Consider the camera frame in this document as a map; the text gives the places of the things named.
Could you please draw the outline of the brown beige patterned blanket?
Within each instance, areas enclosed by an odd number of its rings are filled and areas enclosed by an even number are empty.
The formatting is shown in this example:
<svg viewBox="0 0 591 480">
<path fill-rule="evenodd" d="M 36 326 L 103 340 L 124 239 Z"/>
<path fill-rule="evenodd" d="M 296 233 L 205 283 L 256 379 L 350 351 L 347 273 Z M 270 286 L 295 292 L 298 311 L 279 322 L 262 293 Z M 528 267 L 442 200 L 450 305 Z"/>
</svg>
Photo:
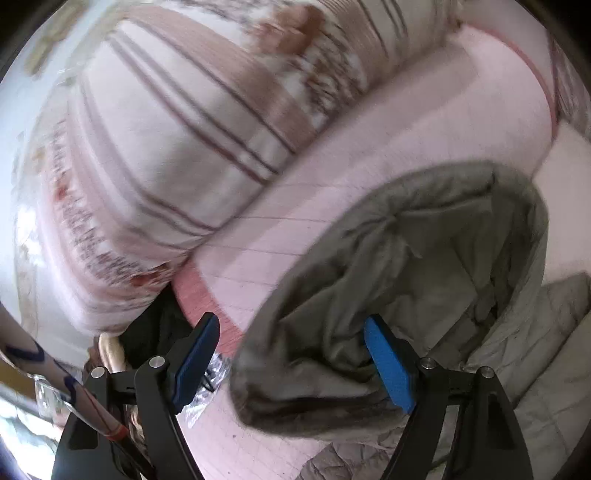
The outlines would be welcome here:
<svg viewBox="0 0 591 480">
<path fill-rule="evenodd" d="M 96 367 L 104 367 L 109 373 L 119 373 L 127 369 L 124 350 L 116 336 L 101 334 L 95 337 L 87 353 L 88 360 L 84 366 L 87 373 Z"/>
</svg>

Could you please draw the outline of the black garment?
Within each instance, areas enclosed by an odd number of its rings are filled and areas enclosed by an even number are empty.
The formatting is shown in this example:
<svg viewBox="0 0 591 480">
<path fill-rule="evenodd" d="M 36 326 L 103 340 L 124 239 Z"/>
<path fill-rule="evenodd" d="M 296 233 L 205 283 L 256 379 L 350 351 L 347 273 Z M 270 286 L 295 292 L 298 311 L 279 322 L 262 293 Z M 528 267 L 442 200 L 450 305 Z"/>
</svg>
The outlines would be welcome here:
<svg viewBox="0 0 591 480">
<path fill-rule="evenodd" d="M 119 336 L 125 362 L 139 368 L 154 356 L 164 356 L 193 327 L 185 317 L 171 284 L 168 284 Z"/>
</svg>

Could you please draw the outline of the striped floral pillow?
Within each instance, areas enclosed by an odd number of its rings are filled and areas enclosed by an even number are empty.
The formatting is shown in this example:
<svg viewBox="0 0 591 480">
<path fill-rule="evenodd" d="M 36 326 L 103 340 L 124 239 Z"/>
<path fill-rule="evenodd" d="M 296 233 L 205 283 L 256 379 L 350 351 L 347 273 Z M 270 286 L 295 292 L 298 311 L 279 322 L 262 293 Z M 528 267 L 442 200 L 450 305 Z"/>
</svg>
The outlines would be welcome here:
<svg viewBox="0 0 591 480">
<path fill-rule="evenodd" d="M 363 96 L 453 28 L 454 1 L 122 1 L 29 143 L 26 194 L 66 320 L 122 332 L 186 258 Z"/>
</svg>

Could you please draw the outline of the white sleeve with blue stripes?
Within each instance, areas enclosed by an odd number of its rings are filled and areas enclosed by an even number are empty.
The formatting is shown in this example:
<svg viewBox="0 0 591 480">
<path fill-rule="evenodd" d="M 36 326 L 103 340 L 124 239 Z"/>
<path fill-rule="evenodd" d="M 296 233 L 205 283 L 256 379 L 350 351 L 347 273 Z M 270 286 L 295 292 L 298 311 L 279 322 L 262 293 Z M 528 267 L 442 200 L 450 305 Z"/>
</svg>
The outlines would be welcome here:
<svg viewBox="0 0 591 480">
<path fill-rule="evenodd" d="M 49 355 L 1 306 L 2 356 L 23 374 L 56 391 L 72 413 L 113 442 L 128 437 L 127 428 Z"/>
</svg>

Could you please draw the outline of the pink bed mattress cover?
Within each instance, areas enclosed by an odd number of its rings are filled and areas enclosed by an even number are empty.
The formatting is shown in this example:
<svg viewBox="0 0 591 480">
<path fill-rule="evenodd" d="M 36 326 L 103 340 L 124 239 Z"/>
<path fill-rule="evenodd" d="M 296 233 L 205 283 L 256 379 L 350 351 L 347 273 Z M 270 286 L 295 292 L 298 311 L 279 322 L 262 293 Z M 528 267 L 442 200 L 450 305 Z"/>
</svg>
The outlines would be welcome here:
<svg viewBox="0 0 591 480">
<path fill-rule="evenodd" d="M 564 125 L 533 176 L 549 213 L 544 275 L 524 331 L 528 362 L 512 377 L 533 474 L 554 477 L 590 419 L 590 146 Z M 238 343 L 271 290 L 307 248 L 362 198 L 363 187 L 276 183 L 200 250 L 178 285 L 191 317 L 217 308 L 221 349 Z M 207 479 L 374 479 L 404 420 L 387 430 L 335 436 L 267 434 L 239 421 L 222 389 L 183 430 Z"/>
</svg>

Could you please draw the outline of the pink bolster cushion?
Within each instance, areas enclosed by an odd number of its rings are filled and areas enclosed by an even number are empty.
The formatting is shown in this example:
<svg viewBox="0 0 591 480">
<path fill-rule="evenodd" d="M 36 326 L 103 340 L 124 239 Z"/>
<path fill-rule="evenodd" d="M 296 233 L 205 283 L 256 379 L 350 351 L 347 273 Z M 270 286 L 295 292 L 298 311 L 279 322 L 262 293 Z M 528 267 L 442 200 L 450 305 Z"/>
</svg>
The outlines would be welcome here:
<svg viewBox="0 0 591 480">
<path fill-rule="evenodd" d="M 174 280 L 190 321 L 221 319 L 231 356 L 276 284 L 346 210 L 409 171 L 464 159 L 533 173 L 556 135 L 549 43 L 465 26 L 343 115 Z"/>
</svg>

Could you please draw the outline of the olive green padded jacket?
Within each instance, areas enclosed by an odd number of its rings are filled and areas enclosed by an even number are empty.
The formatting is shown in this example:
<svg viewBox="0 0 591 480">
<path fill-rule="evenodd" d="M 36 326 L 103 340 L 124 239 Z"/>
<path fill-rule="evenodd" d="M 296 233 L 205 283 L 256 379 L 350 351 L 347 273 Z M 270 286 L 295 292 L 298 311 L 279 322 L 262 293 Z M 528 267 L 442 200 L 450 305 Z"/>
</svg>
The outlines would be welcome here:
<svg viewBox="0 0 591 480">
<path fill-rule="evenodd" d="M 250 428 L 325 440 L 304 479 L 376 479 L 407 424 L 363 341 L 380 315 L 422 356 L 497 374 L 533 475 L 555 479 L 590 431 L 590 277 L 543 280 L 549 218 L 521 172 L 468 161 L 353 205 L 253 318 L 229 395 Z"/>
</svg>

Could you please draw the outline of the blue plastic bag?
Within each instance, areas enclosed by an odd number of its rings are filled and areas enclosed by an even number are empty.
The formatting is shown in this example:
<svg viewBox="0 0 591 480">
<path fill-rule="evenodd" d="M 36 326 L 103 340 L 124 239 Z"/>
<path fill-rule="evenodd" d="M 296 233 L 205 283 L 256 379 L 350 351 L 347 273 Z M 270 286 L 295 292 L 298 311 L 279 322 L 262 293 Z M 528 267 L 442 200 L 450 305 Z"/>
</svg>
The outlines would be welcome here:
<svg viewBox="0 0 591 480">
<path fill-rule="evenodd" d="M 231 361 L 228 357 L 218 352 L 212 355 L 197 392 L 191 402 L 183 407 L 180 414 L 188 428 L 192 428 L 197 423 L 207 406 L 211 404 L 222 383 L 228 377 L 230 367 Z"/>
</svg>

